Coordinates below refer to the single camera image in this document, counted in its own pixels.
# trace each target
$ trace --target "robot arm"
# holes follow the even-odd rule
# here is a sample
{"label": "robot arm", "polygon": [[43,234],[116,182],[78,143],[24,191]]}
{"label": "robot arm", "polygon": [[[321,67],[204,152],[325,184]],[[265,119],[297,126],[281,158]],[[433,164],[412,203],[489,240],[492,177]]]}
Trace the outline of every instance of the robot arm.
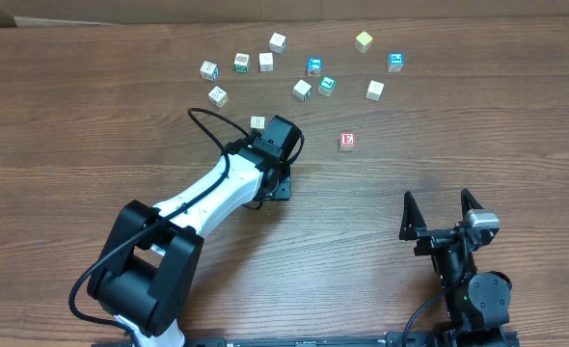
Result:
{"label": "robot arm", "polygon": [[[204,238],[244,203],[290,198],[292,160],[288,157],[300,138],[299,128],[275,116],[262,135],[255,133],[227,144],[214,169],[179,195],[154,207],[136,200],[129,203],[114,223],[100,258],[146,227],[154,227],[154,232],[124,247],[95,270],[88,294],[130,327],[141,347],[182,346],[176,317],[190,291]],[[225,155],[230,163],[227,177],[186,206],[225,173]],[[184,212],[167,218],[180,208]],[[162,255],[160,266],[133,254],[135,247]]]}

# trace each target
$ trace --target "wooden tabletop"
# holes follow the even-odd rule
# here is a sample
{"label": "wooden tabletop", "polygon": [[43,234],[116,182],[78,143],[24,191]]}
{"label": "wooden tabletop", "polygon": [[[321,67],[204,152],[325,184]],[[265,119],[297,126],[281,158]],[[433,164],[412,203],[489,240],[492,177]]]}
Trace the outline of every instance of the wooden tabletop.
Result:
{"label": "wooden tabletop", "polygon": [[[274,32],[288,46],[258,72]],[[391,51],[404,53],[399,73]],[[237,52],[251,55],[247,75]],[[306,77],[310,56],[338,80],[331,97]],[[200,77],[204,60],[217,83]],[[300,78],[306,102],[292,96]],[[378,102],[370,80],[385,83]],[[68,292],[126,203],[168,199],[213,167],[219,151],[186,109],[216,110],[215,85],[229,94],[222,115],[245,127],[283,116],[306,145],[291,201],[236,210],[206,238],[179,316],[188,335],[401,331],[439,290],[430,258],[398,240],[403,194],[430,228],[450,227],[467,187],[501,218],[474,258],[514,283],[506,328],[524,346],[569,345],[569,17],[540,17],[0,30],[0,346],[121,338],[75,319]],[[357,145],[339,152],[347,130]],[[85,288],[78,305],[106,316]],[[442,305],[414,330],[446,319]]]}

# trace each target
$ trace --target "cube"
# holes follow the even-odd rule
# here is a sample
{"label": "cube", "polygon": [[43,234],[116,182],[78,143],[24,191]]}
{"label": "cube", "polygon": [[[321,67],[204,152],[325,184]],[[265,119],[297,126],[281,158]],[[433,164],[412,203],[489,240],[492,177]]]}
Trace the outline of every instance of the cube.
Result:
{"label": "cube", "polygon": [[260,53],[258,55],[258,63],[262,72],[274,70],[274,56],[272,53]]}
{"label": "cube", "polygon": [[218,108],[223,107],[228,100],[229,97],[227,96],[227,92],[223,91],[218,86],[214,87],[214,89],[209,92],[209,101],[218,106]]}
{"label": "cube", "polygon": [[278,33],[272,35],[272,39],[269,41],[269,50],[276,53],[283,53],[286,47],[286,37]]}
{"label": "cube", "polygon": [[215,81],[218,78],[218,66],[204,61],[201,66],[201,77],[209,81]]}
{"label": "cube", "polygon": [[355,48],[364,53],[368,51],[372,45],[372,36],[367,32],[362,32],[355,38]]}
{"label": "cube", "polygon": [[304,80],[297,82],[293,87],[293,95],[302,101],[306,101],[311,96],[312,86]]}
{"label": "cube", "polygon": [[368,92],[366,92],[366,97],[370,100],[379,101],[381,93],[383,92],[383,83],[377,81],[370,81],[368,86]]}
{"label": "cube", "polygon": [[308,58],[308,76],[320,76],[321,66],[321,58]]}
{"label": "cube", "polygon": [[265,130],[265,117],[250,117],[250,128],[251,130]]}
{"label": "cube", "polygon": [[237,72],[248,73],[249,63],[250,63],[250,56],[248,54],[237,53],[235,55],[235,62],[233,62],[233,67]]}
{"label": "cube", "polygon": [[341,132],[340,133],[340,150],[353,150],[355,147],[355,133],[354,132]]}
{"label": "cube", "polygon": [[334,91],[335,86],[336,80],[334,78],[324,76],[319,84],[319,93],[322,93],[325,96],[330,96]]}
{"label": "cube", "polygon": [[404,66],[404,57],[402,53],[390,53],[388,59],[388,72],[399,72]]}

